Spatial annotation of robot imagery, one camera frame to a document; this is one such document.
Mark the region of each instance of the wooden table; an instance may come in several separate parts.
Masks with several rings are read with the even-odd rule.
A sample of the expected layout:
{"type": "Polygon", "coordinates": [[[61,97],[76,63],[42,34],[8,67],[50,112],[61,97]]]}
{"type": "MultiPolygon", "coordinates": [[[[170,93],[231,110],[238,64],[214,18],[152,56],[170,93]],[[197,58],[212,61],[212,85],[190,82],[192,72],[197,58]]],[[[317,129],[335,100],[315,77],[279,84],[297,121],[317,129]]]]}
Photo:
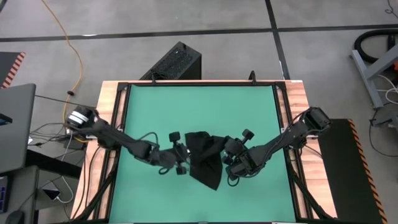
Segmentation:
{"type": "MultiPolygon", "coordinates": [[[[280,80],[258,80],[257,82],[274,82],[274,81],[280,81],[280,80]]],[[[112,114],[113,114],[113,108],[114,108],[114,103],[116,99],[116,92],[118,88],[118,83],[119,82],[129,82],[129,83],[149,83],[151,81],[147,80],[134,80],[134,81],[105,81],[102,84],[101,87],[101,93],[99,94],[99,100],[97,104],[97,110],[99,112],[99,115],[101,116],[102,119],[107,120],[108,122],[111,122],[112,114]]],[[[185,83],[185,82],[251,82],[250,80],[162,80],[158,82],[180,82],[180,83],[185,83]]],[[[305,94],[305,89],[303,82],[300,80],[289,80],[285,81],[286,89],[287,89],[287,95],[289,99],[289,105],[290,105],[290,110],[292,113],[292,117],[295,117],[302,111],[306,110],[308,108],[308,101],[307,101],[307,96],[305,94]]],[[[125,91],[122,92],[121,99],[120,99],[120,104],[118,108],[118,115],[116,119],[116,126],[118,126],[121,122],[121,114],[123,112],[123,106],[124,106],[124,97],[125,97],[125,91]]],[[[287,125],[287,115],[286,115],[286,110],[284,107],[284,101],[282,98],[282,94],[279,94],[279,103],[280,103],[280,108],[282,110],[282,117],[285,123],[285,126],[287,125]]],[[[320,153],[319,145],[317,140],[308,140],[308,146],[316,149],[320,153]]],[[[99,182],[100,182],[100,175],[102,171],[102,166],[104,162],[104,154],[105,150],[100,150],[97,152],[95,158],[93,158],[93,154],[96,151],[98,145],[96,141],[91,141],[88,143],[88,147],[86,150],[86,159],[85,162],[86,164],[90,164],[91,160],[94,159],[92,168],[91,168],[91,177],[90,180],[88,180],[88,170],[89,170],[89,165],[86,166],[86,169],[82,169],[82,173],[80,176],[79,180],[79,185],[76,191],[76,199],[73,204],[73,210],[72,210],[72,215],[76,212],[76,209],[78,208],[78,204],[80,203],[80,199],[82,198],[83,195],[83,203],[79,210],[77,211],[77,216],[84,210],[85,208],[85,203],[87,201],[86,198],[86,191],[88,190],[88,202],[94,197],[95,193],[98,190],[99,182]],[[90,188],[85,189],[83,192],[83,172],[86,172],[86,183],[85,185],[87,186],[88,181],[90,181],[90,188]]],[[[111,154],[111,158],[109,160],[108,164],[108,171],[110,170],[112,164],[113,164],[113,158],[114,157],[114,152],[111,154]]],[[[306,150],[305,148],[303,149],[303,153],[301,156],[302,159],[302,164],[303,164],[303,169],[304,169],[304,174],[305,174],[305,180],[307,183],[307,187],[311,194],[315,197],[317,202],[322,206],[322,208],[331,216],[336,217],[336,211],[335,211],[335,206],[333,203],[333,199],[331,197],[331,192],[329,188],[329,183],[328,179],[326,176],[325,172],[325,167],[323,165],[322,159],[316,155],[314,152],[311,152],[309,150],[306,150]]],[[[307,214],[305,212],[305,205],[304,205],[304,200],[303,196],[300,192],[300,190],[296,187],[296,192],[297,192],[297,197],[298,197],[298,202],[299,202],[299,207],[300,207],[300,213],[302,218],[306,218],[307,214]]],[[[105,212],[106,212],[106,204],[108,202],[108,195],[109,195],[109,188],[108,190],[104,193],[102,202],[101,202],[101,209],[99,212],[99,218],[104,218],[105,217],[105,212]]]]}

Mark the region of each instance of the floor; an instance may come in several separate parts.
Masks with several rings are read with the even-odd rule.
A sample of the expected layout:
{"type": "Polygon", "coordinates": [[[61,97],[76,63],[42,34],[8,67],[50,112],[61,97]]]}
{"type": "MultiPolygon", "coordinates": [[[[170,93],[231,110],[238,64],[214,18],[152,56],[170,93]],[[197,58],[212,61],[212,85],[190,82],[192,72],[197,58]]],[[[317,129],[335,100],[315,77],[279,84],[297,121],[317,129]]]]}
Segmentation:
{"type": "MultiPolygon", "coordinates": [[[[370,147],[369,119],[374,111],[348,57],[355,38],[363,32],[388,27],[379,25],[398,27],[398,19],[384,12],[388,8],[386,1],[47,2],[68,35],[75,35],[72,44],[83,59],[84,77],[74,102],[96,105],[103,80],[140,78],[178,41],[202,53],[203,79],[247,79],[255,70],[261,79],[303,80],[311,105],[321,106],[331,118],[354,120],[387,218],[391,223],[398,222],[398,158],[382,156],[370,147]]],[[[391,3],[398,10],[396,1],[391,3]]],[[[39,0],[6,3],[0,12],[0,51],[26,53],[12,85],[35,83],[37,94],[65,98],[66,91],[78,79],[79,66],[60,36],[62,31],[39,0]]],[[[364,43],[365,49],[375,56],[380,56],[385,46],[383,38],[364,43]]],[[[388,87],[382,80],[380,85],[388,87]]],[[[396,109],[396,105],[389,105],[380,115],[396,109]]],[[[61,103],[36,98],[32,129],[60,122],[62,110],[61,103]]],[[[56,132],[57,128],[46,131],[56,132]]],[[[398,154],[396,136],[393,129],[374,128],[372,138],[380,151],[398,154]]],[[[35,150],[57,156],[64,148],[50,143],[35,150]]],[[[77,162],[80,158],[81,154],[72,154],[66,160],[77,162]]],[[[76,182],[69,182],[75,190],[76,182]]],[[[63,182],[58,185],[65,188],[63,182]]],[[[39,220],[60,222],[66,216],[62,206],[57,206],[42,210],[39,220]]]]}

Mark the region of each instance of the gray metal frame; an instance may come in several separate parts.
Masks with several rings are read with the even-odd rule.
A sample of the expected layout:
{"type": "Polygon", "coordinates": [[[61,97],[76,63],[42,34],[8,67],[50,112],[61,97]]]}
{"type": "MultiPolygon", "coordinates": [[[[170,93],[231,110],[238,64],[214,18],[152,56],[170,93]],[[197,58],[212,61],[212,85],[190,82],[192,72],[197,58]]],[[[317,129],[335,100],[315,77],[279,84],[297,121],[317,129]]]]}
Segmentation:
{"type": "Polygon", "coordinates": [[[383,72],[386,68],[390,67],[394,61],[398,59],[398,45],[395,45],[387,53],[385,53],[379,60],[370,66],[366,66],[357,50],[351,53],[353,60],[361,74],[366,89],[372,99],[373,107],[382,108],[384,106],[383,100],[377,91],[374,79],[378,74],[383,72]]]}

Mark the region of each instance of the hazard stripe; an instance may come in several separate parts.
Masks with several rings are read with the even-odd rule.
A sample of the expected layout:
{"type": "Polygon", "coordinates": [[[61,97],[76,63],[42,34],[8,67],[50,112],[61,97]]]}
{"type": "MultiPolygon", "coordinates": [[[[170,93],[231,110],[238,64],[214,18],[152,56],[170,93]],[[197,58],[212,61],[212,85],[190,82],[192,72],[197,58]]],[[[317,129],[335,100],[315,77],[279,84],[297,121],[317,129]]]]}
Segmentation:
{"type": "Polygon", "coordinates": [[[25,57],[25,53],[22,52],[20,53],[17,58],[15,59],[14,64],[12,65],[10,72],[7,74],[7,77],[5,79],[5,81],[2,83],[0,88],[8,88],[11,85],[11,82],[13,81],[13,79],[15,78],[15,75],[17,74],[17,71],[19,69],[19,67],[21,66],[22,60],[25,57]]]}
{"type": "Polygon", "coordinates": [[[379,194],[377,193],[376,186],[374,185],[374,182],[373,182],[371,171],[369,170],[368,163],[366,162],[366,158],[365,158],[365,154],[363,152],[362,145],[359,142],[358,132],[356,131],[355,124],[352,119],[348,119],[347,121],[349,122],[349,126],[352,129],[353,136],[356,141],[356,146],[358,147],[358,152],[359,152],[360,158],[362,160],[365,173],[368,176],[369,185],[373,191],[374,201],[376,203],[376,206],[379,208],[379,213],[381,216],[382,223],[388,224],[386,214],[384,213],[383,206],[381,205],[379,194]]]}

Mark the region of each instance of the green table surface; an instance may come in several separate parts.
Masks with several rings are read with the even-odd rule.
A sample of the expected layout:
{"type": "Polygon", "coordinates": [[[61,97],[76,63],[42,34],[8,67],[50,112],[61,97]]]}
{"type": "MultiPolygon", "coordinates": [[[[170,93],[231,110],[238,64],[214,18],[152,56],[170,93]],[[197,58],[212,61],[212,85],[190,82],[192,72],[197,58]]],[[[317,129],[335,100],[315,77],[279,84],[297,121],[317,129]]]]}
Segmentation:
{"type": "MultiPolygon", "coordinates": [[[[246,128],[255,134],[248,147],[280,134],[271,86],[132,86],[125,133],[139,138],[154,131],[161,149],[172,147],[174,131],[185,143],[189,132],[241,138],[246,128]]],[[[282,151],[236,187],[224,171],[217,191],[174,169],[158,170],[122,149],[110,223],[295,221],[282,151]]]]}

